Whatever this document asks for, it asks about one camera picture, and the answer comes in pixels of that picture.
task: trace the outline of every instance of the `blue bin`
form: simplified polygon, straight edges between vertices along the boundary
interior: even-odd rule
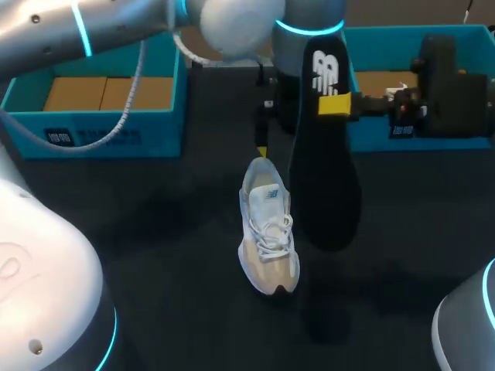
[[[43,112],[56,77],[132,77],[139,43],[64,63],[12,80],[2,109],[43,139],[53,133],[69,134],[73,144],[84,145],[108,133],[121,111]],[[124,130],[106,145],[86,152],[66,153],[44,148],[7,124],[7,130],[25,159],[37,158],[175,158],[180,156],[186,110],[186,63],[169,34],[148,40],[145,77],[173,77],[168,110],[131,110]]]
[[[353,70],[353,91],[359,91],[355,72],[409,70],[427,34],[455,36],[458,67],[495,77],[495,40],[485,26],[351,27],[343,34]],[[490,148],[485,138],[389,139],[389,132],[387,117],[363,117],[349,124],[351,148],[355,152]]]

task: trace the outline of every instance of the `robotic arm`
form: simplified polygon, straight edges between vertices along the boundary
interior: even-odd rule
[[[273,61],[297,77],[307,39],[343,26],[345,0],[1,0],[0,81],[196,26],[225,59],[273,35]]]

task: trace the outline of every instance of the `shoe laces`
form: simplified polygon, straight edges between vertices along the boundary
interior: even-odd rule
[[[294,237],[292,235],[292,217],[289,214],[284,215],[284,222],[279,223],[268,222],[261,228],[254,224],[252,219],[249,219],[249,227],[256,239],[256,247],[261,262],[267,262],[281,257],[289,257],[289,267],[291,277],[295,274],[296,254],[294,248]],[[280,236],[270,236],[267,234],[269,229],[277,228],[281,231]]]

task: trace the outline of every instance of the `cardboard box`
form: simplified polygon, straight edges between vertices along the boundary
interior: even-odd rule
[[[412,72],[356,72],[357,84],[364,95],[381,98],[389,87],[416,87],[417,77]]]
[[[109,78],[100,111],[122,111],[134,78]],[[142,77],[132,110],[168,110],[172,104],[173,78]]]
[[[10,83],[2,108],[55,145],[93,143],[121,119],[131,87],[131,79],[122,77],[134,76],[139,49],[136,43],[21,75]],[[125,126],[98,148],[57,151],[33,145],[10,125],[6,128],[25,159],[176,158],[183,143],[187,68],[170,34],[148,39],[142,74]]]
[[[106,77],[57,77],[43,111],[99,111]]]

